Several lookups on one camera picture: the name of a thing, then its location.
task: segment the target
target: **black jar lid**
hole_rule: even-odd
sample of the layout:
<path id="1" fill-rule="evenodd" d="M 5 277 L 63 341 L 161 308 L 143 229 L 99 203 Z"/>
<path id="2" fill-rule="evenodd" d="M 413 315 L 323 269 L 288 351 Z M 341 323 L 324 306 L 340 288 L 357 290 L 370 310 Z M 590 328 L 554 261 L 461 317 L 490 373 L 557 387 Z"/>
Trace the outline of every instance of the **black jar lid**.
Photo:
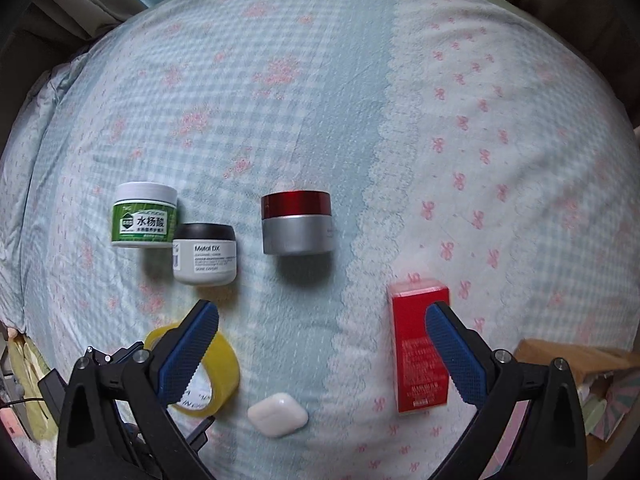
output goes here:
<path id="1" fill-rule="evenodd" d="M 174 240 L 236 240 L 236 233 L 224 224 L 178 224 Z"/>

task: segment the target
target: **red box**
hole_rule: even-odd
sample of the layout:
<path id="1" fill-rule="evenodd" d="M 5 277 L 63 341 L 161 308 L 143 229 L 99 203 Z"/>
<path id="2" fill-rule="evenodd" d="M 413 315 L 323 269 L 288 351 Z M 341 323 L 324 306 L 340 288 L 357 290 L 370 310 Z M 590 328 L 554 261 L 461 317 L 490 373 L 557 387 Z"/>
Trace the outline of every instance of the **red box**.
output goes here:
<path id="1" fill-rule="evenodd" d="M 427 307 L 449 304 L 449 289 L 434 279 L 393 283 L 386 289 L 396 368 L 398 413 L 447 403 L 449 373 L 424 326 Z"/>

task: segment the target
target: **tape roll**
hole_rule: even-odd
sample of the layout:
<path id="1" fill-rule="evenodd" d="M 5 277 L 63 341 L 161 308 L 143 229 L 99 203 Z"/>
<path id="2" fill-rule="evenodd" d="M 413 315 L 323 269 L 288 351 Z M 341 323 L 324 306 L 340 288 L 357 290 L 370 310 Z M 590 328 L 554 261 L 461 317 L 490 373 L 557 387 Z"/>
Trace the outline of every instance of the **tape roll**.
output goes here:
<path id="1" fill-rule="evenodd" d="M 168 330 L 179 323 L 156 328 L 145 339 L 145 348 L 152 350 Z M 207 348 L 182 399 L 174 407 L 182 413 L 204 418 L 216 413 L 240 383 L 240 367 L 234 350 L 218 332 Z"/>

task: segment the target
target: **bed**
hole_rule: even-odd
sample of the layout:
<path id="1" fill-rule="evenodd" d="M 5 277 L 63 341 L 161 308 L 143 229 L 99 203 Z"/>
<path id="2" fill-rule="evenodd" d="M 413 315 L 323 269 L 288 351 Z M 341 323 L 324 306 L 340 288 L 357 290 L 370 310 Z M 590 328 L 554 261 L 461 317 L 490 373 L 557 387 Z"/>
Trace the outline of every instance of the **bed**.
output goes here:
<path id="1" fill-rule="evenodd" d="M 169 0 L 36 83 L 0 172 L 0 319 L 63 376 L 88 345 L 217 304 L 242 376 L 200 452 L 217 478 L 434 471 L 473 408 L 450 386 L 398 417 L 389 282 L 441 279 L 492 348 L 629 349 L 638 327 L 631 124 L 595 70 L 495 0 Z M 235 282 L 196 290 L 170 251 L 112 248 L 131 180 L 178 189 L 181 221 L 231 224 Z M 262 254 L 260 197 L 288 189 L 331 193 L 330 256 Z M 246 410 L 275 392 L 310 421 L 269 440 Z"/>

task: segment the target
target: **blue gripper pad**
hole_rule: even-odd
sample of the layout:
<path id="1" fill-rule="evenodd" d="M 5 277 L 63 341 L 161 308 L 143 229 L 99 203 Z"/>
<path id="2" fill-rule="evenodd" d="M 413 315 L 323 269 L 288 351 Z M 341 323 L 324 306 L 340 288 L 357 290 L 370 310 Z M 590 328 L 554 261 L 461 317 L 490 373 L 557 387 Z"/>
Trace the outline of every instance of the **blue gripper pad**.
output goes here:
<path id="1" fill-rule="evenodd" d="M 183 327 L 185 323 L 183 321 L 178 328 L 174 329 L 184 330 L 184 335 L 175 343 L 173 350 L 158 370 L 156 393 L 158 400 L 164 405 L 175 404 L 182 398 L 202 357 L 218 331 L 218 322 L 220 321 L 218 308 L 210 301 L 198 302 L 196 307 L 200 307 L 200 311 L 190 324 Z"/>
<path id="2" fill-rule="evenodd" d="M 484 368 L 437 304 L 427 308 L 424 320 L 427 334 L 440 354 L 460 397 L 479 410 L 487 397 Z"/>

